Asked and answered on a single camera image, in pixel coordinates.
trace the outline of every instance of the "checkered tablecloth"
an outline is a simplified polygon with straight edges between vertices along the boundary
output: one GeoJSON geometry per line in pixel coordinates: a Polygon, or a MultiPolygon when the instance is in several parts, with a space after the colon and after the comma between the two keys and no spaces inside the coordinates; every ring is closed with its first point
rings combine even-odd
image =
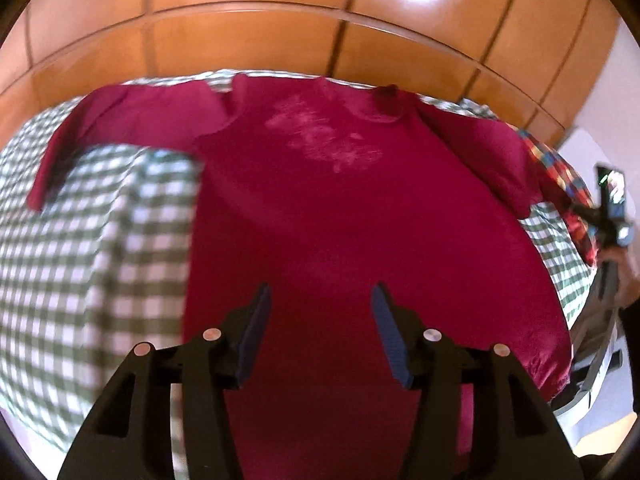
{"type": "MultiPolygon", "coordinates": [[[[128,84],[200,79],[225,90],[236,73],[128,84]]],[[[424,100],[475,116],[465,107],[424,100]]],[[[0,408],[63,452],[135,343],[147,340],[156,348],[180,343],[200,173],[196,163],[177,153],[97,147],[62,172],[65,179],[41,214],[28,210],[25,198],[44,149],[79,101],[38,114],[0,152],[0,408]]],[[[571,323],[591,283],[588,268],[553,207],[542,204],[532,212],[523,228],[571,323]]],[[[173,398],[174,464],[180,478],[186,465],[178,388],[173,398]]]]}

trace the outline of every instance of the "white wall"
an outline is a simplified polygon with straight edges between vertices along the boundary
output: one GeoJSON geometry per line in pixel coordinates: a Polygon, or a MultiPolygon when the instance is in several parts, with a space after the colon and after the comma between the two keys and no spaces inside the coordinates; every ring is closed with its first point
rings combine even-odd
{"type": "MultiPolygon", "coordinates": [[[[604,160],[625,171],[628,193],[640,204],[640,46],[622,20],[609,58],[575,125],[590,134],[604,152],[604,160]]],[[[590,142],[572,146],[571,140],[569,137],[566,148],[560,149],[563,156],[564,152],[569,155],[569,163],[584,167],[597,162],[591,160],[596,155],[590,142]]],[[[640,229],[634,248],[639,255],[640,229]]]]}

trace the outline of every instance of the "multicolored plaid fabric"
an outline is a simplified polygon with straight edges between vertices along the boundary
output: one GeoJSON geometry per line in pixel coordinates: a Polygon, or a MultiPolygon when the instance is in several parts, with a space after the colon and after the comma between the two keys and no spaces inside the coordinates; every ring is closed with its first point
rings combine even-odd
{"type": "MultiPolygon", "coordinates": [[[[593,207],[593,201],[587,185],[575,172],[574,168],[560,156],[556,150],[540,142],[525,130],[518,131],[519,136],[529,148],[533,157],[546,169],[547,174],[558,183],[564,192],[574,201],[593,207]]],[[[571,238],[588,266],[595,266],[596,249],[589,236],[588,225],[578,215],[571,214],[571,238]]]]}
{"type": "MultiPolygon", "coordinates": [[[[138,79],[205,80],[229,88],[235,70],[138,79]]],[[[248,71],[251,76],[310,77],[248,71]]],[[[365,85],[353,85],[368,88],[365,85]]],[[[465,107],[424,97],[439,108],[465,107]]],[[[25,207],[40,158],[80,98],[28,121],[0,152],[0,408],[66,452],[92,403],[135,343],[180,343],[199,166],[188,157],[131,146],[93,148],[73,161],[41,214],[25,207]]],[[[590,279],[552,206],[523,228],[549,269],[568,322],[590,279]]],[[[177,477],[186,475],[172,390],[177,477]]]]}

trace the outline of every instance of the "human hand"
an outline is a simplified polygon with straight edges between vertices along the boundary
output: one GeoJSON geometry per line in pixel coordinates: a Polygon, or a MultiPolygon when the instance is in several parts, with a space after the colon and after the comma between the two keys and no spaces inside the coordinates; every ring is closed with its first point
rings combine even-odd
{"type": "Polygon", "coordinates": [[[618,264],[618,292],[614,301],[626,308],[640,298],[640,270],[630,247],[608,247],[598,251],[598,263],[618,264]]]}

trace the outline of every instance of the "black sleeve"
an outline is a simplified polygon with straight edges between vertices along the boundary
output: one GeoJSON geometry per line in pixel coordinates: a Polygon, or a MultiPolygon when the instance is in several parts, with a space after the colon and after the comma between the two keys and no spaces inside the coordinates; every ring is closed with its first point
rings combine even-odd
{"type": "Polygon", "coordinates": [[[631,382],[634,388],[634,411],[640,413],[640,300],[620,311],[629,350],[631,382]]]}

